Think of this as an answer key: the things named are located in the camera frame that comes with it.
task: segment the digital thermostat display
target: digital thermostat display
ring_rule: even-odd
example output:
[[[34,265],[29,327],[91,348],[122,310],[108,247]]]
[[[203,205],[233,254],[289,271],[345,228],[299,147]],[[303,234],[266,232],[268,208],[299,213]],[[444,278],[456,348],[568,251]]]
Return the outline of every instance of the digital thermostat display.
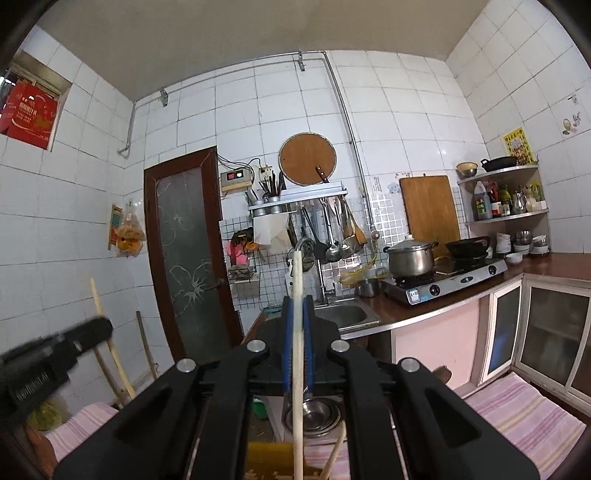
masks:
[[[226,173],[226,178],[228,180],[236,180],[241,179],[244,177],[244,170],[236,170],[236,171],[229,171]]]

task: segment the small white bowl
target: small white bowl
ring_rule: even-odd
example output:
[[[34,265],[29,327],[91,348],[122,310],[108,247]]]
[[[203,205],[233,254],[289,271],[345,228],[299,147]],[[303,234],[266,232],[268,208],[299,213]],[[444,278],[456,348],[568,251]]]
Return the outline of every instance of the small white bowl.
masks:
[[[520,264],[521,261],[523,260],[523,254],[507,254],[507,256],[505,257],[505,261],[509,264],[509,265],[517,265]]]

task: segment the door frame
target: door frame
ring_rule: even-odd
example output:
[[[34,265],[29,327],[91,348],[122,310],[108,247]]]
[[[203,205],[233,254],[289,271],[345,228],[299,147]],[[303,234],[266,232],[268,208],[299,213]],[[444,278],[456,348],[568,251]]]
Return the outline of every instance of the door frame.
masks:
[[[212,259],[213,275],[225,282],[216,291],[220,300],[223,321],[228,332],[230,347],[240,345],[244,337],[238,312],[234,310],[232,292],[228,282],[228,272],[222,248],[222,236],[219,221],[222,219],[222,202],[220,199],[219,182],[217,179],[217,148],[210,147],[192,152],[182,157],[168,160],[144,170],[144,210],[146,221],[146,236],[148,242],[148,256],[150,269],[154,280],[154,293],[160,311],[160,321],[173,359],[178,361],[186,357],[181,334],[178,330],[168,281],[164,255],[160,242],[160,226],[156,198],[156,185],[171,175],[187,170],[201,168],[203,186],[203,207],[206,211],[205,224],[209,249]]]

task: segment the metal screw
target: metal screw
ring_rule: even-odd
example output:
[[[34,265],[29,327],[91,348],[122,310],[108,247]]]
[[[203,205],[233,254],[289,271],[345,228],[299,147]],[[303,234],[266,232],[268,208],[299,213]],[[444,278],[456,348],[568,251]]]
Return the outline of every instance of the metal screw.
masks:
[[[267,344],[265,342],[263,342],[262,340],[254,339],[246,344],[246,348],[249,352],[260,353],[265,348],[267,348]]]
[[[183,372],[184,374],[192,372],[195,370],[196,366],[197,364],[195,363],[195,360],[191,360],[190,358],[183,358],[177,362],[177,370]]]
[[[421,364],[415,358],[405,358],[400,363],[400,366],[402,367],[403,370],[405,370],[409,373],[413,373],[419,369]]]
[[[334,340],[330,344],[330,348],[332,348],[335,352],[343,353],[349,350],[350,345],[346,340]]]

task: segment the bottle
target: bottle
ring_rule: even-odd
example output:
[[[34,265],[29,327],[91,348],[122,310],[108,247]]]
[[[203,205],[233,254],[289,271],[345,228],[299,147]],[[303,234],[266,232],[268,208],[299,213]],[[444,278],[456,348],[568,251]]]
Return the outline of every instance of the bottle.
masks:
[[[490,220],[492,218],[491,199],[481,181],[476,182],[474,188],[474,202],[479,220]]]

